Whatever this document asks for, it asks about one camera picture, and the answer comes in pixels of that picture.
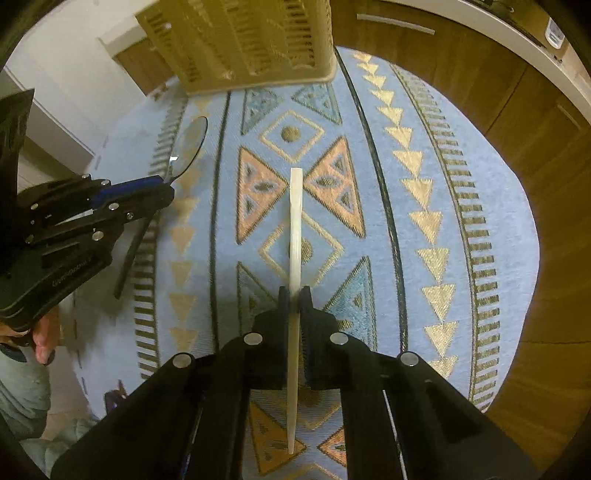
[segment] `gray cloth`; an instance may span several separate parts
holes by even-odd
[[[35,464],[47,475],[56,460],[94,425],[93,420],[75,420],[53,440],[43,440],[51,406],[47,367],[22,364],[0,355],[0,413]]]

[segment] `white stick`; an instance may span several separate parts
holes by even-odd
[[[300,358],[301,209],[302,170],[291,169],[290,178],[290,319],[287,341],[287,450],[296,446],[298,360]]]

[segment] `wooden cabinet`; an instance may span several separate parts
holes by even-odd
[[[152,41],[145,38],[115,56],[144,95],[174,76]]]
[[[333,0],[336,45],[389,60],[437,88],[486,132],[523,75],[526,62],[502,45],[446,18],[379,0]],[[357,20],[357,14],[426,27]]]
[[[591,127],[547,78],[476,31],[379,0],[331,0],[331,8],[336,45],[385,58],[437,88],[524,187],[540,272],[517,355],[488,415],[545,468],[591,406]]]

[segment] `human hand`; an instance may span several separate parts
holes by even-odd
[[[15,332],[9,326],[0,323],[0,342],[15,345],[11,339],[22,337],[29,332]],[[51,353],[60,340],[60,319],[58,308],[54,307],[35,324],[30,330],[35,343],[35,357],[43,365],[47,363]]]

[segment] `rug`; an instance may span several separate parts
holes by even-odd
[[[152,222],[120,301],[113,264],[75,293],[64,325],[93,412],[177,352],[216,352],[288,283],[291,167],[304,171],[302,282],[342,331],[414,351],[482,411],[511,365],[539,246],[514,173],[439,92],[339,48],[331,83],[188,98],[177,82],[113,129],[88,169],[113,183],[163,171],[177,133],[209,131]],[[346,478],[338,391],[300,390],[294,456],[285,394],[252,393],[243,477]]]

